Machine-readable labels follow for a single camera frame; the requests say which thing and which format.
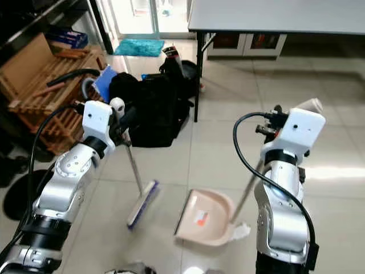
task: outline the tile floor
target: tile floor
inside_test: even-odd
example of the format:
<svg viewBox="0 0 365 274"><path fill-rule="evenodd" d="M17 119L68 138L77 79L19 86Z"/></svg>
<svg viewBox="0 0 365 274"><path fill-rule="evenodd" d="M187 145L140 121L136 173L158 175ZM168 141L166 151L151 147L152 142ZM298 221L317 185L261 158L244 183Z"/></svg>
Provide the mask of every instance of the tile floor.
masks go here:
<svg viewBox="0 0 365 274"><path fill-rule="evenodd" d="M194 61L193 41L174 43L183 59ZM158 72L159 58L110 57L116 70L136 77ZM240 220L252 227L242 240L219 248L175 241L173 231L188 192L209 187L238 201L249 173L232 143L235 120L250 111L285 109L318 97L327 125L304 162L305 206L321 246L315 273L363 273L365 245L365 62L359 58L280 57L276 61L205 61L199 122L189 122L169 148L135 148L141 177L158 179L160 192L133 232L125 226L137 188L123 147L109 156L88 189L88 198L72 226L57 273L101 274L125 262L142 260L159 274L198 274L220 269L226 274L254 273L257 206L252 197ZM263 138L257 120L239 131L251 162ZM0 190L0 198L5 194ZM0 215L0 245L15 223Z"/></svg>

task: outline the blue mat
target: blue mat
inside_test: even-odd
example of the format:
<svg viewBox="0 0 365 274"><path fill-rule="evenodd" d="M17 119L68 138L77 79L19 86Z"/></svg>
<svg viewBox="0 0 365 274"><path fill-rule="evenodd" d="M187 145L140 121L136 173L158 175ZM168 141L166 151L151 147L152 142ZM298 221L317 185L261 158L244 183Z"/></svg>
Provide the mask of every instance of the blue mat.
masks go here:
<svg viewBox="0 0 365 274"><path fill-rule="evenodd" d="M163 40L123 39L114 55L158 57L164 43Z"/></svg>

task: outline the dustpan handle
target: dustpan handle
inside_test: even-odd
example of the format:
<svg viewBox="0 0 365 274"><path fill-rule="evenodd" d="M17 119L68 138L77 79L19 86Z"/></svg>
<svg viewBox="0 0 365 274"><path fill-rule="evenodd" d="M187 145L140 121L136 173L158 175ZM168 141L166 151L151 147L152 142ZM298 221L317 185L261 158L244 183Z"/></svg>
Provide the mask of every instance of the dustpan handle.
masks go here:
<svg viewBox="0 0 365 274"><path fill-rule="evenodd" d="M263 166L263 161L260 159L256 165L256 168L255 170L260 172L261 168ZM234 211L234 214L230 220L230 223L231 224L234 224L237 220L237 217L239 216L240 212L241 212L241 209L242 207L244 206L246 200L247 200L247 197L249 196L249 194L251 193L251 190L253 188L253 186L255 185L255 180L256 180L256 175L255 174L252 174L250 180L249 180L249 183L248 185L246 186L245 188L245 191L244 191L244 194L242 195L242 198L240 200L240 202L238 203L237 207L236 207L236 210Z"/></svg>

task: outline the cabinet door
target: cabinet door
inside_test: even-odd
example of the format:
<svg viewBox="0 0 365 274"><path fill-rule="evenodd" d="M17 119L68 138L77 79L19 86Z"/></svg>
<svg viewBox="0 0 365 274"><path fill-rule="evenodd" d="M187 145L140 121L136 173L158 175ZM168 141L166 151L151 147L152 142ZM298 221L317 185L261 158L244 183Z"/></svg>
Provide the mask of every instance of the cabinet door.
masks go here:
<svg viewBox="0 0 365 274"><path fill-rule="evenodd" d="M208 56L242 56L245 39L246 34L217 33L208 47Z"/></svg>
<svg viewBox="0 0 365 274"><path fill-rule="evenodd" d="M244 56L279 56L286 34L248 34Z"/></svg>

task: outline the table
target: table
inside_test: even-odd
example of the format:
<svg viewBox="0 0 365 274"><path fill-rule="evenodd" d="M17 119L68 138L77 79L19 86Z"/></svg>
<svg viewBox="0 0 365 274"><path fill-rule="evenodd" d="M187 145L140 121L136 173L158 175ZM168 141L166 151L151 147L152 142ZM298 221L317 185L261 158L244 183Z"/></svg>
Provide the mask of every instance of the table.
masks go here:
<svg viewBox="0 0 365 274"><path fill-rule="evenodd" d="M202 76L207 33L318 33L365 35L364 0L193 0L188 29L197 33L197 75ZM198 118L197 77L194 121Z"/></svg>

